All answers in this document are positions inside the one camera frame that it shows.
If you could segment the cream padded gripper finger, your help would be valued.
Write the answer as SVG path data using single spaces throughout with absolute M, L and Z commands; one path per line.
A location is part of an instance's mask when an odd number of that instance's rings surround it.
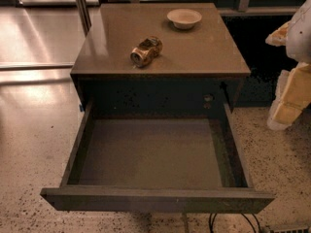
M 287 129 L 310 103 L 311 65 L 299 62 L 291 71 L 282 70 L 268 114 L 268 128 Z

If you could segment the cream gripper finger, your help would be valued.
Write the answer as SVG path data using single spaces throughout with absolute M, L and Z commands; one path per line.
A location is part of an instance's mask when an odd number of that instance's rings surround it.
M 265 39 L 265 42 L 274 47 L 281 47 L 284 46 L 287 43 L 287 34 L 288 34 L 288 28 L 289 28 L 289 22 L 285 22 L 282 26 L 280 26 L 278 29 L 273 31 L 271 34 L 267 36 Z

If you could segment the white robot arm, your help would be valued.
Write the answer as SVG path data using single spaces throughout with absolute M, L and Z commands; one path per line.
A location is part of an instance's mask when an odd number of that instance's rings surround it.
M 265 42 L 285 46 L 287 57 L 297 61 L 291 71 L 281 71 L 267 119 L 271 130 L 285 130 L 311 104 L 311 0 L 306 0 Z

